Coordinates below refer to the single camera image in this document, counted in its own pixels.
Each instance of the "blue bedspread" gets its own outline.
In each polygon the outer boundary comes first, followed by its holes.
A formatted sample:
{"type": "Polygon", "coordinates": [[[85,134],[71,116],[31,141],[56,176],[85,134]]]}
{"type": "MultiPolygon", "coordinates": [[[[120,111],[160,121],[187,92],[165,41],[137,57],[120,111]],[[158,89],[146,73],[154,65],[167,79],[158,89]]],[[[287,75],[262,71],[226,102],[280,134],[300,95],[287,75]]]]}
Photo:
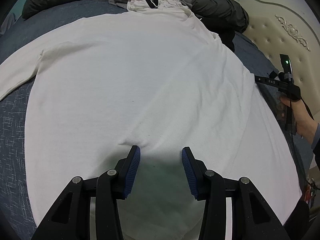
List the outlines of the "blue bedspread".
{"type": "MultiPolygon", "coordinates": [[[[82,0],[42,11],[26,21],[19,19],[0,38],[0,63],[17,49],[55,28],[82,17],[125,11],[110,5],[108,1],[82,0]]],[[[271,71],[276,70],[245,36],[236,33],[234,44],[235,54],[252,73],[267,76],[271,71]]],[[[25,116],[33,82],[34,78],[0,102],[0,208],[23,240],[30,239],[36,229],[28,198],[24,160],[25,116]]],[[[274,110],[276,90],[262,85],[260,91],[271,110],[274,110]]],[[[295,137],[295,143],[297,154],[296,156],[293,154],[292,157],[302,170],[303,166],[308,169],[312,152],[305,149],[310,147],[298,137],[295,137]]]]}

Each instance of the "sleeve cuff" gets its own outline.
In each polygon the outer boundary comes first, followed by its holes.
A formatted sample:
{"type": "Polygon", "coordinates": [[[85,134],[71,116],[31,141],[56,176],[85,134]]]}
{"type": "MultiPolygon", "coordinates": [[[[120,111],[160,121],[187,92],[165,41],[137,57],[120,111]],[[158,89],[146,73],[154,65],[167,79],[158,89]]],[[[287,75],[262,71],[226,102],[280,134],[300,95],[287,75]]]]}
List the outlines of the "sleeve cuff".
{"type": "Polygon", "coordinates": [[[311,148],[314,150],[318,141],[320,139],[320,124],[318,123],[318,128],[316,130],[316,133],[315,133],[315,137],[313,138],[313,142],[311,144],[311,148]]]}

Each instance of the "bed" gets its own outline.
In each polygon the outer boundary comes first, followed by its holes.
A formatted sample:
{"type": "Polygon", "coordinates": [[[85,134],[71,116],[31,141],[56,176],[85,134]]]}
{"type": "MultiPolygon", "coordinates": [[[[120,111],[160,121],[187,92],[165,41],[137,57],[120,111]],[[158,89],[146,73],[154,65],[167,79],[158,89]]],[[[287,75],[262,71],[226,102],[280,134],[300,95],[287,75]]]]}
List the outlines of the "bed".
{"type": "MultiPolygon", "coordinates": [[[[281,20],[280,15],[284,15],[282,12],[279,12],[277,18],[273,19],[272,17],[263,15],[263,18],[258,14],[258,11],[250,11],[250,6],[246,7],[245,3],[242,5],[250,15],[250,25],[248,30],[242,35],[240,33],[236,33],[236,36],[233,40],[235,45],[235,54],[242,61],[242,63],[254,74],[266,76],[272,71],[276,71],[276,66],[279,68],[279,63],[277,59],[277,55],[279,53],[288,54],[291,59],[295,57],[295,55],[301,55],[298,58],[301,60],[306,60],[308,71],[301,72],[302,76],[298,78],[295,76],[295,80],[301,81],[301,78],[305,78],[307,80],[312,81],[312,77],[310,77],[313,71],[316,71],[312,68],[312,63],[309,63],[308,60],[312,60],[307,56],[303,57],[306,53],[312,53],[312,55],[317,55],[317,46],[316,44],[313,46],[315,48],[312,51],[309,51],[306,46],[302,44],[297,44],[294,39],[288,37],[286,39],[287,46],[286,48],[290,48],[288,50],[282,49],[281,43],[276,45],[272,43],[272,49],[269,53],[270,47],[264,47],[262,41],[262,37],[265,35],[272,33],[278,33],[278,36],[283,37],[285,35],[284,31],[289,30],[285,25],[285,20],[281,20]]],[[[53,7],[51,9],[42,11],[30,19],[23,21],[22,19],[18,20],[18,22],[0,39],[0,62],[3,62],[9,55],[15,52],[17,49],[21,48],[25,44],[31,42],[35,38],[45,34],[53,29],[56,29],[60,26],[73,22],[82,17],[92,17],[96,15],[102,15],[105,13],[108,14],[119,14],[125,12],[125,9],[110,5],[108,2],[103,0],[82,0],[76,1],[64,5],[59,5],[53,7]]],[[[316,36],[308,37],[308,44],[312,44],[315,42],[316,36]]],[[[295,73],[299,73],[299,69],[297,66],[293,64],[294,67],[294,75],[295,73]]],[[[19,235],[21,239],[30,239],[33,235],[33,232],[36,229],[36,223],[34,221],[32,215],[32,209],[28,197],[27,191],[27,183],[26,183],[26,171],[25,171],[25,156],[24,156],[24,128],[25,128],[25,120],[26,120],[26,110],[28,105],[28,97],[31,92],[31,88],[34,84],[35,79],[32,78],[25,84],[21,85],[19,88],[11,92],[7,95],[1,102],[1,121],[3,127],[3,133],[1,135],[1,209],[11,226],[14,228],[16,233],[19,235]]],[[[312,113],[315,118],[318,113],[318,102],[315,98],[319,99],[318,90],[316,88],[316,82],[307,82],[305,86],[301,86],[302,96],[305,99],[306,103],[309,105],[312,113]]],[[[276,91],[271,88],[260,87],[261,93],[264,95],[264,98],[269,98],[266,100],[268,102],[271,110],[275,110],[275,101],[273,98],[275,97],[276,91]]],[[[266,122],[272,119],[272,116],[266,115],[266,122]]],[[[296,155],[292,152],[292,158],[296,164],[297,173],[299,175],[300,183],[303,184],[305,170],[308,169],[312,159],[312,152],[306,151],[307,144],[304,140],[296,136],[294,138],[295,147],[296,147],[296,155]]],[[[236,159],[236,163],[238,166],[242,166],[245,168],[246,158],[241,158],[238,156],[236,159]]],[[[185,239],[192,239],[196,232],[199,230],[199,223],[191,230],[187,235],[185,235],[185,239]]]]}

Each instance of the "white cloth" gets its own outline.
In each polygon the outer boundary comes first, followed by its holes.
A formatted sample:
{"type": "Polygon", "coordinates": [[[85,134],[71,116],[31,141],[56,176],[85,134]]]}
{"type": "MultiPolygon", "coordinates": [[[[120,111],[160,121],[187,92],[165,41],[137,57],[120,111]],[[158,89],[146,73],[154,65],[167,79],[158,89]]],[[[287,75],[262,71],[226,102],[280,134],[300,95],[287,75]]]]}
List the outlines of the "white cloth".
{"type": "MultiPolygon", "coordinates": [[[[264,123],[268,137],[256,136],[272,152],[256,160],[256,152],[244,151],[256,162],[237,166],[256,90],[253,76],[186,7],[168,4],[143,14],[78,20],[0,66],[1,98],[37,73],[25,125],[37,225],[73,176],[99,176],[133,144],[141,148],[141,163],[119,213],[124,233],[134,239],[181,239],[201,219],[203,203],[190,194],[180,160],[184,146],[222,176],[248,174],[282,222],[293,210],[300,196],[297,174],[274,118],[271,128],[264,123]],[[275,196],[280,185],[285,191],[275,196]]],[[[270,115],[260,95],[258,101],[270,115]]],[[[264,114],[257,119],[266,120],[264,114]]]]}

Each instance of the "fingers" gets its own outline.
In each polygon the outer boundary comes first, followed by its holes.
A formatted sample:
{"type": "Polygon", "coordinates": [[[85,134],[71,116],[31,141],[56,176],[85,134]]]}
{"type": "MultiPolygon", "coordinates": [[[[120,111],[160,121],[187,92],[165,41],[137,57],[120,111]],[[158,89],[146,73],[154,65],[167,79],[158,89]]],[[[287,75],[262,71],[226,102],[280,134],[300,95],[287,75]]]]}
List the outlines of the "fingers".
{"type": "Polygon", "coordinates": [[[280,101],[285,104],[286,106],[290,107],[290,99],[285,96],[280,96],[280,101]]]}

